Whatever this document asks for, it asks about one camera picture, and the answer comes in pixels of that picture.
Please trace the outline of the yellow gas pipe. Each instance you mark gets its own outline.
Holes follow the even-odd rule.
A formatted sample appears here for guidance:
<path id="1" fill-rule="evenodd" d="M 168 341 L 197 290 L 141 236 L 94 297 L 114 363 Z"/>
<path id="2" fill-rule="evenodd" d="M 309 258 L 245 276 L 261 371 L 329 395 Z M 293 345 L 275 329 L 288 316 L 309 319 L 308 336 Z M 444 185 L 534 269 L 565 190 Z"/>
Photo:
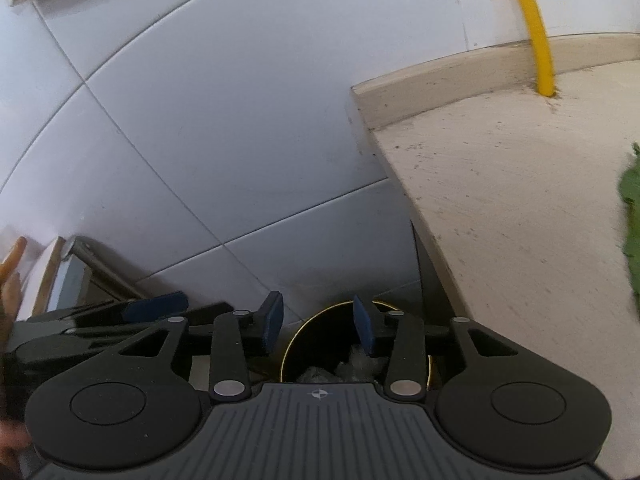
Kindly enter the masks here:
<path id="1" fill-rule="evenodd" d="M 518 0 L 529 33 L 536 67 L 536 89 L 541 96 L 555 95 L 552 52 L 537 0 Z"/>

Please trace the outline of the black trash bin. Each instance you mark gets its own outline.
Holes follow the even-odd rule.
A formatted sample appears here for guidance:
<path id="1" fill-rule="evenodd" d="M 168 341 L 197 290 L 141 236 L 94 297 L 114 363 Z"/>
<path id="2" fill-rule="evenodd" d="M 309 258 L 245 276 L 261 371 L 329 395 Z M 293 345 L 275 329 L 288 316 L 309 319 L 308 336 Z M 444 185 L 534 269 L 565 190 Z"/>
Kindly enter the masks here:
<path id="1" fill-rule="evenodd" d="M 297 378 L 312 366 L 334 372 L 339 362 L 348 361 L 353 348 L 362 349 L 352 315 L 352 300 L 329 306 L 303 322 L 284 352 L 280 368 L 281 382 L 298 382 Z M 385 302 L 372 302 L 382 312 L 401 310 Z M 430 362 L 428 390 L 432 376 L 432 359 L 428 353 L 427 356 Z M 382 378 L 383 373 L 375 383 L 381 385 Z"/>

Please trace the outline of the large green lettuce leaf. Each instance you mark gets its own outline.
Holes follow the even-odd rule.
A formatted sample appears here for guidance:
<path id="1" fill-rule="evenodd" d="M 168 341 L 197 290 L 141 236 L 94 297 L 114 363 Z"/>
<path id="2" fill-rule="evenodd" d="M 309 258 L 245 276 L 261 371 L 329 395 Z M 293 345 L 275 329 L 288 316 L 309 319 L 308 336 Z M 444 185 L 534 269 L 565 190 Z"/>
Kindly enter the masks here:
<path id="1" fill-rule="evenodd" d="M 623 253 L 627 260 L 629 283 L 634 296 L 634 304 L 639 309 L 640 300 L 640 148 L 632 144 L 634 161 L 623 172 L 618 181 L 617 191 L 625 204 L 626 237 Z"/>

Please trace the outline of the clear plastic bag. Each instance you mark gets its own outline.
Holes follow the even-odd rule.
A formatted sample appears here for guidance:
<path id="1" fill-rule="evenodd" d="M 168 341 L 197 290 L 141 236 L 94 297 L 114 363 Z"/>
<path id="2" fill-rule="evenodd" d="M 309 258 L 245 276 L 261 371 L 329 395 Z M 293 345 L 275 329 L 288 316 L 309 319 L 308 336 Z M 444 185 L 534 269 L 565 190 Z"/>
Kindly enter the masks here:
<path id="1" fill-rule="evenodd" d="M 347 362 L 339 362 L 334 372 L 309 367 L 297 378 L 300 384 L 350 384 L 376 382 L 388 363 L 387 358 L 371 358 L 361 348 L 353 348 Z"/>

